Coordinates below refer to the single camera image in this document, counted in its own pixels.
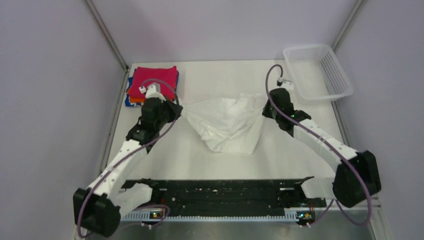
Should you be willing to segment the folded orange t-shirt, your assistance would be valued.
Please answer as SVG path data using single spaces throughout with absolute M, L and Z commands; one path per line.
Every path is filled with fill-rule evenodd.
M 139 97 L 132 97 L 132 96 L 130 96 L 129 97 L 129 102 L 130 103 L 137 103 L 137 104 L 141 104 L 141 103 L 143 103 L 145 101 L 145 98 L 144 97 L 141 97 L 141 98 L 139 98 Z

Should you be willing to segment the white printed t-shirt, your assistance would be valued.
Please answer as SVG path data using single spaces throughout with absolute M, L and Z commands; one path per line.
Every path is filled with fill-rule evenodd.
M 261 136 L 267 102 L 260 94 L 240 94 L 186 104 L 181 115 L 216 153 L 250 155 Z

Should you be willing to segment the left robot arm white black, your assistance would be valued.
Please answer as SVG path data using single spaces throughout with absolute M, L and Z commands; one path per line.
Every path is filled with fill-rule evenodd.
M 128 131 L 123 144 L 104 171 L 89 186 L 73 194 L 74 222 L 81 239 L 95 233 L 110 237 L 118 229 L 122 217 L 146 204 L 154 207 L 160 193 L 147 183 L 136 183 L 125 192 L 121 188 L 153 145 L 174 126 L 183 107 L 178 100 L 148 98 L 141 107 L 137 123 Z

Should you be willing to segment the folded blue patterned t-shirt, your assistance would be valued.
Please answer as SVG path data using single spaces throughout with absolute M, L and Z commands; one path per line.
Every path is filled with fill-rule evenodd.
M 126 89 L 126 99 L 124 101 L 126 107 L 138 107 L 145 101 L 145 95 L 140 92 L 139 88 L 147 87 L 150 84 L 156 84 L 156 81 L 143 83 L 148 79 L 159 79 L 167 83 L 174 91 L 177 90 L 179 71 L 176 66 L 171 68 L 148 68 L 137 67 L 132 77 L 128 78 L 128 87 Z

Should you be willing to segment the folded pink t-shirt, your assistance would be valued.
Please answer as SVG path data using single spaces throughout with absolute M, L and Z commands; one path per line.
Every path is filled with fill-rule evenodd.
M 175 94 L 168 88 L 168 84 L 175 91 L 179 72 L 176 66 L 171 68 L 149 68 L 137 67 L 133 74 L 132 84 L 127 92 L 133 99 L 144 101 L 145 94 L 140 91 L 140 88 L 148 88 L 149 85 L 159 84 L 161 94 L 169 100 L 175 98 Z

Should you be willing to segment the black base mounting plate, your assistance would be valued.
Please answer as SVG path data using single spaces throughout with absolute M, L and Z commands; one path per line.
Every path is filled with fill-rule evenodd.
M 127 180 L 152 187 L 148 204 L 170 208 L 169 217 L 279 217 L 290 208 L 326 207 L 322 198 L 307 198 L 303 179 Z

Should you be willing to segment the white plastic basket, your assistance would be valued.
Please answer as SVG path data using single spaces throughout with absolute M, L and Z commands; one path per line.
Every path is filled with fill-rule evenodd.
M 354 88 L 332 48 L 325 44 L 283 50 L 286 71 L 303 104 L 333 102 L 351 96 Z

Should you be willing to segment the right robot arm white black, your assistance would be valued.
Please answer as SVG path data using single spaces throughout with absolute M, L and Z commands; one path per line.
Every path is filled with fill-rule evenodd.
M 303 110 L 295 110 L 290 93 L 284 88 L 267 92 L 263 116 L 275 120 L 278 127 L 303 143 L 323 159 L 334 172 L 331 177 L 308 176 L 293 192 L 299 206 L 314 198 L 333 199 L 347 208 L 372 202 L 381 189 L 376 157 L 368 150 L 355 150 L 320 128 Z

